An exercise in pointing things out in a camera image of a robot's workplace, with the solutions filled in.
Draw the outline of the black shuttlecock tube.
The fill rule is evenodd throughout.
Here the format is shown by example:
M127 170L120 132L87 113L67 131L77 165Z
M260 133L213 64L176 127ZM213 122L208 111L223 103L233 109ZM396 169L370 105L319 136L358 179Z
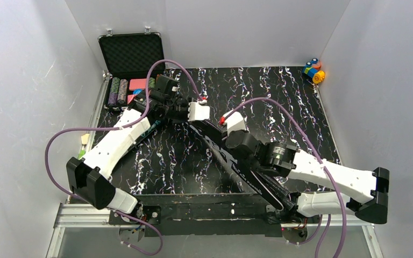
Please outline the black shuttlecock tube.
M156 120L152 124L146 119L143 119L141 122L137 123L136 125L132 126L131 131L131 145L133 147L135 145L140 144L143 140L149 137L161 124L161 121Z

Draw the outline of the black racket bag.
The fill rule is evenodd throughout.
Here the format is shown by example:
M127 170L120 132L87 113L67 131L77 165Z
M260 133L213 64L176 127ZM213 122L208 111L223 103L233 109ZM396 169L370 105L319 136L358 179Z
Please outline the black racket bag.
M190 127L210 147L220 153L221 158L243 181L277 210L292 211L296 204L289 198L289 191L275 178L287 177L294 164L297 147L284 142L263 142L259 152L259 166L239 163L225 146L227 132L221 131L208 120L193 121Z

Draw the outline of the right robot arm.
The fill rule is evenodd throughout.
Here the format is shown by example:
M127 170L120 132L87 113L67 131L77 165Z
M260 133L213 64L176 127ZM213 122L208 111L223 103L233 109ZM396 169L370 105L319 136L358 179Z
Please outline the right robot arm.
M246 130L228 133L224 143L236 173L287 217L345 213L372 224L388 221L390 171L386 168L358 170L319 161L293 144L264 143ZM330 191L290 192L278 177L311 182Z

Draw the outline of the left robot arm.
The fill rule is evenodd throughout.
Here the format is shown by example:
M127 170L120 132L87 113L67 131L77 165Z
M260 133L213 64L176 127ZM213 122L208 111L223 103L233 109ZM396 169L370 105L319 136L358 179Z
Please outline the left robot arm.
M109 179L118 161L158 124L170 118L187 120L189 104L178 87L177 80L158 75L148 95L144 91L136 95L115 124L118 130L108 132L81 159L73 157L67 162L70 190L98 210L136 214L141 207L139 199L116 188Z

